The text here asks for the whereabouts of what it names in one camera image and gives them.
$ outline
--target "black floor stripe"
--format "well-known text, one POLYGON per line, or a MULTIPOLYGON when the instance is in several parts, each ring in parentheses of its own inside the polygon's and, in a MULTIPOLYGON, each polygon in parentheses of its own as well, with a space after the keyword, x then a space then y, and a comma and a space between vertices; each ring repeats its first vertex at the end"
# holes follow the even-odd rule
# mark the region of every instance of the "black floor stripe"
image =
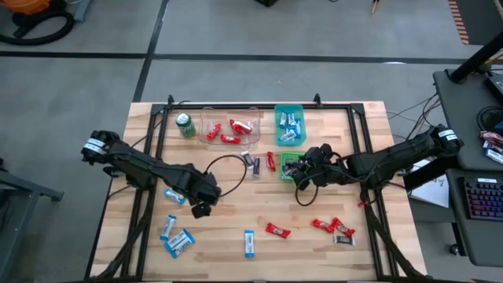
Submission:
POLYGON ((463 64, 466 59, 413 57, 346 57, 346 56, 290 56, 290 55, 230 55, 230 54, 154 54, 154 60, 174 61, 272 61, 320 63, 390 63, 405 64, 463 64))
POLYGON ((145 59, 146 53, 78 53, 78 52, 24 52, 0 51, 0 57, 29 58, 86 58, 86 59, 145 59))
POLYGON ((143 67, 141 68, 140 77, 138 78, 138 83, 136 85, 136 90, 134 91, 133 102, 140 102, 141 96, 143 96, 145 83, 147 82, 147 77, 149 76, 150 65, 152 64, 154 52, 156 52, 159 34, 161 29, 163 28, 164 14, 166 13, 168 2, 169 0, 163 0, 160 5, 159 14, 157 15, 156 20, 156 26, 154 27, 152 38, 150 39, 149 48, 147 49, 147 57, 143 62, 143 67))

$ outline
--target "green plastic container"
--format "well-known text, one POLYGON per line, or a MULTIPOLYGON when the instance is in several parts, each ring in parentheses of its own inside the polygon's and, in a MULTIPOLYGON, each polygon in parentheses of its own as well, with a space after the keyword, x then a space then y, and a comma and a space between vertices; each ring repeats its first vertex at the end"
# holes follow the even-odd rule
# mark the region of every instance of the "green plastic container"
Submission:
POLYGON ((274 106, 274 118, 276 123, 276 141, 279 146, 299 146, 306 141, 306 124, 304 123, 304 109, 302 105, 276 105, 274 106), (281 136, 286 134, 286 128, 280 127, 281 114, 295 113, 296 119, 300 122, 300 138, 291 141, 282 141, 281 136))
POLYGON ((292 177, 288 177, 283 175, 283 166, 285 165, 286 160, 298 160, 300 156, 303 156, 304 153, 281 153, 281 167, 280 167, 280 177, 285 181, 293 181, 292 177))

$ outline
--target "orange vacuum hose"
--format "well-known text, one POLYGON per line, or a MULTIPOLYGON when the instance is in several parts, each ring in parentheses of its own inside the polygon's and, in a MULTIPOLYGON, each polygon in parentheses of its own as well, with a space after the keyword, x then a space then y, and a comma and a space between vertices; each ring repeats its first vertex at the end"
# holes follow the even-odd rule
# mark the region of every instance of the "orange vacuum hose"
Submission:
POLYGON ((0 0, 0 3, 14 13, 32 15, 47 9, 50 0, 0 0))

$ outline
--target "black hose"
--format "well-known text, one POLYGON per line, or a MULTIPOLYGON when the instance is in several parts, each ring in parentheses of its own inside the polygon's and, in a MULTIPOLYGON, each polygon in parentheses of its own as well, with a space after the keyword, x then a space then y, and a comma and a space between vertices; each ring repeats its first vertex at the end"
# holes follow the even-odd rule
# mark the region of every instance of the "black hose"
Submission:
POLYGON ((4 35, 0 35, 0 42, 17 46, 37 46, 47 44, 50 42, 55 42, 58 39, 62 39, 63 37, 65 37, 70 31, 72 31, 74 24, 75 19, 73 18, 73 15, 64 10, 49 11, 36 14, 33 16, 26 16, 26 18, 23 19, 23 23, 20 25, 20 28, 14 33, 14 36, 16 36, 16 38, 10 38, 4 35), (52 35, 46 35, 36 39, 21 38, 24 35, 26 35, 30 30, 32 30, 34 27, 36 27, 38 24, 42 23, 45 20, 52 19, 54 17, 64 17, 66 19, 66 23, 59 31, 54 32, 52 35))

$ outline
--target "green soda can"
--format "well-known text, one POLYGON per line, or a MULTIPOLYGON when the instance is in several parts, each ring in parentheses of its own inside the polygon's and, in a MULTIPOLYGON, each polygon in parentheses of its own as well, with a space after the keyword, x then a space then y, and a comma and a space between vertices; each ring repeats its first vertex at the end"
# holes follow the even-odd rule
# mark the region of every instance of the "green soda can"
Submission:
POLYGON ((184 137, 190 138, 196 134, 196 128, 189 114, 182 113, 178 115, 178 117, 176 117, 176 124, 184 137))

